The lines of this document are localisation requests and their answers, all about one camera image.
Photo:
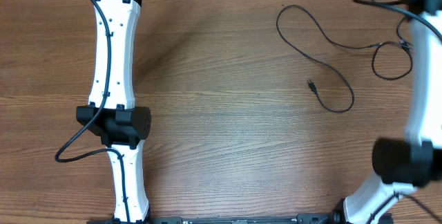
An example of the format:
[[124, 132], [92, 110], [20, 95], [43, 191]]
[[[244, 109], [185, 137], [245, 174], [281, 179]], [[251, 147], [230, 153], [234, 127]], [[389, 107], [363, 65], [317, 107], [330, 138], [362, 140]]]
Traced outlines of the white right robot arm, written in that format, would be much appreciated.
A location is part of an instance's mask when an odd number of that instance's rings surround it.
[[410, 111], [401, 140], [379, 138], [373, 172], [342, 199], [330, 223], [385, 223], [403, 197], [441, 179], [441, 0], [354, 0], [401, 13], [410, 21], [414, 52]]

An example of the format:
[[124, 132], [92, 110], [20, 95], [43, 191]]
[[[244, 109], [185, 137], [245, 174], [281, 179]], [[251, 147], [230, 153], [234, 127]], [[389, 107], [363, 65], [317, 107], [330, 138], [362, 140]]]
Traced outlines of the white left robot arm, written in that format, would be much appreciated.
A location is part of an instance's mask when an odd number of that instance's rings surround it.
[[115, 186], [114, 223], [147, 223], [142, 150], [151, 126], [149, 108], [136, 106], [133, 47], [142, 0], [95, 0], [95, 74], [86, 106], [77, 108], [82, 125], [108, 149]]

